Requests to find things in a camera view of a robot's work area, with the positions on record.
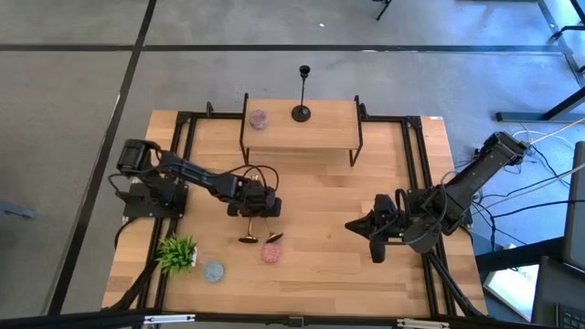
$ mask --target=pink ball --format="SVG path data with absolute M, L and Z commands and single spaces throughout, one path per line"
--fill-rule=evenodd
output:
M 256 110 L 250 114 L 250 124 L 256 130 L 268 127 L 268 114 L 265 111 Z
M 267 243 L 262 246 L 260 250 L 260 254 L 262 256 L 262 260 L 268 263 L 277 262 L 281 257 L 282 249 L 280 245 L 275 243 Z

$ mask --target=potted plant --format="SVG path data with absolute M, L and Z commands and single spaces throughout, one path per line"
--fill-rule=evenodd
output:
M 188 272 L 195 267 L 197 260 L 197 244 L 193 237 L 177 238 L 176 236 L 164 239 L 157 252 L 162 273 L 174 275 Z

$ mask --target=gray concrete floor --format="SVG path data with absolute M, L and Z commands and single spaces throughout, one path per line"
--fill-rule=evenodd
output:
M 133 43 L 146 1 L 4 1 L 0 42 Z M 548 1 L 560 25 L 578 19 L 569 0 Z M 357 0 L 160 0 L 149 44 L 402 44 L 543 45 L 549 29 L 537 5 L 480 1 L 394 0 L 382 21 L 380 4 Z M 568 32 L 579 60 L 585 35 Z M 128 53 L 0 53 L 0 198 L 37 211 L 37 218 L 0 222 L 0 317 L 37 315 L 112 113 Z M 444 117 L 454 161 L 468 159 L 493 131 L 519 124 L 494 120 L 497 111 L 545 111 L 578 89 L 565 59 L 534 54 L 415 54 L 341 52 L 143 53 L 107 173 L 126 138 L 144 136 L 152 110 L 239 111 L 244 92 L 295 98 L 297 68 L 312 67 L 307 97 L 359 94 L 372 113 Z M 529 124 L 550 132 L 554 124 Z M 583 140 L 583 127 L 563 136 Z M 572 151 L 550 138 L 539 149 L 558 172 Z M 550 176 L 540 162 L 521 175 L 503 172 L 484 189 L 507 192 Z M 495 207 L 566 198 L 561 183 L 547 193 Z M 566 207 L 547 207 L 497 220 L 526 242 L 562 234 Z M 102 184 L 66 312 L 98 310 L 120 225 L 122 201 Z M 489 237 L 475 219 L 473 230 Z M 513 242 L 497 235 L 498 243 Z

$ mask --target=white cable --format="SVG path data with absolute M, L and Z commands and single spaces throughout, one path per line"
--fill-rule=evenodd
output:
M 555 132 L 548 133 L 548 134 L 546 134 L 546 135 L 544 135 L 544 136 L 542 136 L 542 137 L 540 137 L 540 138 L 537 138 L 537 139 L 536 139 L 536 140 L 534 140 L 534 141 L 533 141 L 531 144 L 538 143 L 538 142 L 542 141 L 543 139 L 545 139 L 545 138 L 548 138 L 548 137 L 550 137 L 550 136 L 553 136 L 553 135 L 555 135 L 555 134 L 557 134 L 557 133 L 560 133 L 560 132 L 564 131 L 565 129 L 567 129 L 567 128 L 571 127 L 571 126 L 574 126 L 575 124 L 577 124 L 577 123 L 579 123 L 579 122 L 582 122 L 582 121 L 585 121 L 585 118 L 581 118 L 581 119 L 579 119 L 579 120 L 577 120 L 577 121 L 575 121 L 575 122 L 571 122 L 571 123 L 569 123 L 569 124 L 567 124 L 567 125 L 565 125 L 565 126 L 562 126 L 562 127 L 560 127 L 560 128 L 559 128 L 559 129 L 557 129 Z
M 516 137 L 516 135 L 518 135 L 519 133 L 537 133 L 537 134 L 541 134 L 541 135 L 545 135 L 545 136 L 547 135 L 546 133 L 542 133 L 542 132 L 524 130 L 524 131 L 519 131 L 519 132 L 513 133 L 512 137 Z M 565 142 L 571 148 L 571 150 L 575 150 L 575 146 L 573 146 L 573 143 L 569 142 L 569 140 L 566 139 L 565 137 L 561 137 L 561 136 L 552 136 L 552 137 L 560 139 L 561 141 Z
M 486 206 L 486 207 L 485 207 L 485 209 L 487 209 L 487 208 L 490 208 L 490 207 L 493 207 L 493 206 L 495 206 L 495 205 L 498 205 L 498 204 L 501 204 L 502 202 L 505 202 L 505 201 L 511 200 L 511 199 L 513 199 L 513 198 L 516 198 L 516 197 L 519 197 L 519 196 L 525 196 L 525 195 L 527 195 L 528 193 L 532 193 L 532 192 L 534 192 L 534 191 L 537 191 L 537 190 L 539 190 L 539 189 L 541 189 L 541 188 L 543 188 L 543 187 L 549 186 L 549 185 L 551 185 L 551 184 L 553 184 L 553 183 L 555 183 L 555 182 L 559 181 L 559 180 L 560 180 L 560 179 L 562 179 L 564 176 L 571 175 L 571 174 L 573 174 L 573 173 L 575 173 L 575 172 L 577 172 L 577 171 L 581 170 L 581 169 L 582 169 L 582 168 L 584 168 L 584 167 L 585 167 L 585 164 L 582 164 L 582 165 L 580 165 L 580 166 L 578 166 L 578 167 L 575 167 L 573 170 L 571 170 L 571 171 L 569 171 L 569 172 L 567 172 L 567 173 L 565 173 L 565 174 L 563 174 L 563 175 L 560 175 L 559 177 L 557 177 L 557 178 L 555 178 L 555 179 L 551 180 L 550 182 L 548 182 L 548 183 L 546 183 L 546 184 L 544 184 L 544 185 L 537 186 L 537 187 L 535 187 L 535 188 L 533 188 L 533 189 L 527 190 L 526 192 L 520 193 L 519 195 L 515 195 L 515 196 L 509 196 L 509 197 L 507 197 L 507 198 L 504 198 L 504 199 L 502 199 L 502 200 L 500 200 L 500 201 L 494 202 L 493 204 L 491 204 L 491 205 L 489 205 L 489 206 Z

